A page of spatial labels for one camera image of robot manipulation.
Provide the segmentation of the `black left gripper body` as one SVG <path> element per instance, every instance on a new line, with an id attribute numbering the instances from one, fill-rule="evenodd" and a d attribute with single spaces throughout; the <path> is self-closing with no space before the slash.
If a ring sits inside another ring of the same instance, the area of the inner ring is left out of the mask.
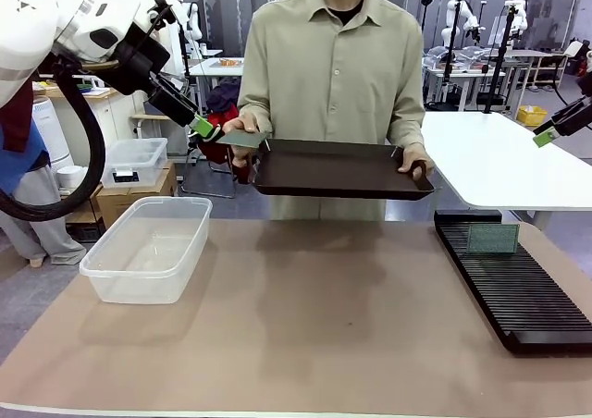
<path id="1" fill-rule="evenodd" d="M 154 108 L 181 127 L 189 126 L 197 115 L 197 106 L 169 82 L 157 82 L 147 96 Z"/>

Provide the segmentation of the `person's right hand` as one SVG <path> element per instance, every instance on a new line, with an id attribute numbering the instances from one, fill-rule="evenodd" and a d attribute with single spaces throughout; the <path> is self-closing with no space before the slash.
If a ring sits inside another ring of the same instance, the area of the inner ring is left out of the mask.
<path id="1" fill-rule="evenodd" d="M 271 134 L 273 132 L 272 125 L 269 122 L 263 121 L 258 122 L 256 115 L 246 112 L 240 114 L 238 117 L 234 117 L 227 121 L 222 130 L 224 133 L 230 133 L 233 130 L 240 130 L 249 133 L 262 132 Z"/>

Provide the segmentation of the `person's left hand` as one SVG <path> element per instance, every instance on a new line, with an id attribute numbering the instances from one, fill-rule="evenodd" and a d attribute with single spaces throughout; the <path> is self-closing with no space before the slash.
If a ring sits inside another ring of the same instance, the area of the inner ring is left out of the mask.
<path id="1" fill-rule="evenodd" d="M 422 143 L 413 143 L 403 148 L 402 164 L 398 171 L 410 175 L 414 180 L 429 177 L 435 164 Z"/>

